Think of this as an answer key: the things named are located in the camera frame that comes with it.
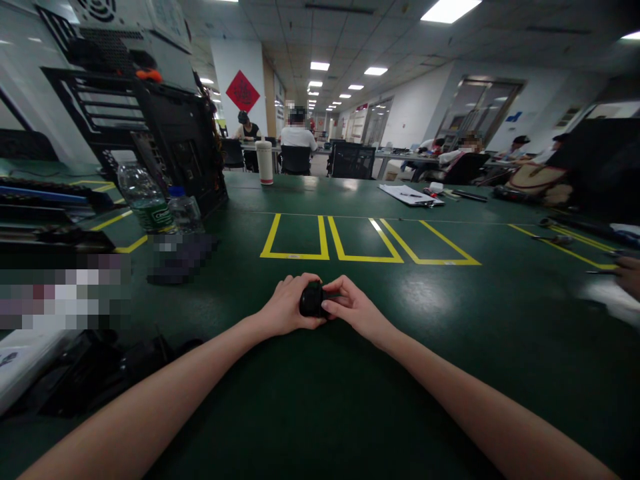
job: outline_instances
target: red object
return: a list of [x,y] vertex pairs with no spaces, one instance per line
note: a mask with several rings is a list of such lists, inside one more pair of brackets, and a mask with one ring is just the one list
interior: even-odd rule
[[251,82],[238,70],[227,89],[227,95],[234,102],[235,106],[245,112],[250,112],[255,103],[260,98],[260,94],[253,88]]

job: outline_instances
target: label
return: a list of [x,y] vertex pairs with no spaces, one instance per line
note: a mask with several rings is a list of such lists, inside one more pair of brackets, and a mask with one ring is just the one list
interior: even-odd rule
[[131,209],[140,221],[140,225],[146,231],[169,230],[173,227],[173,216],[166,203],[146,207],[142,209]]

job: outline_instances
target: hand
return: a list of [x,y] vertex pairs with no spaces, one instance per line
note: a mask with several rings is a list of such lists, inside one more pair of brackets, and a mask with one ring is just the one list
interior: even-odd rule
[[322,302],[322,308],[331,315],[329,319],[342,318],[356,332],[380,347],[384,340],[398,330],[376,308],[371,300],[355,284],[342,275],[322,287],[326,293],[339,293],[340,297]]
[[615,281],[633,298],[640,301],[640,260],[620,257],[616,261]]
[[312,281],[322,282],[320,277],[313,273],[303,273],[296,278],[288,275],[278,283],[271,299],[254,315],[257,321],[262,322],[270,336],[286,335],[298,328],[314,330],[326,323],[327,320],[324,318],[300,315],[302,290]]

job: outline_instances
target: air vent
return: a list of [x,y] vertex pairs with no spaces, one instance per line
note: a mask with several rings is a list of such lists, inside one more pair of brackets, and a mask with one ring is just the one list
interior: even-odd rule
[[545,33],[568,33],[570,35],[590,35],[593,33],[592,30],[564,29],[558,27],[536,27],[534,25],[528,26],[527,30],[540,31]]
[[109,23],[115,18],[115,0],[78,0],[78,3],[98,21]]
[[375,9],[358,8],[358,7],[341,7],[340,5],[318,5],[317,3],[306,3],[306,9],[339,11],[346,13],[362,13],[364,15],[373,15]]

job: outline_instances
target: doorway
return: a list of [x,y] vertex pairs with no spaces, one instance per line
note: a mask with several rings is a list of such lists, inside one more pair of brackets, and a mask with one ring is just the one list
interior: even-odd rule
[[369,115],[367,116],[367,122],[364,128],[364,145],[372,146],[376,143],[376,146],[380,146],[382,142],[382,136],[387,126],[387,120],[389,119],[389,112],[391,111],[391,105],[393,104],[393,97],[382,100],[378,103],[371,104],[369,108]]
[[469,131],[479,133],[488,145],[524,86],[517,80],[462,80],[436,135],[445,139],[443,150],[455,150]]

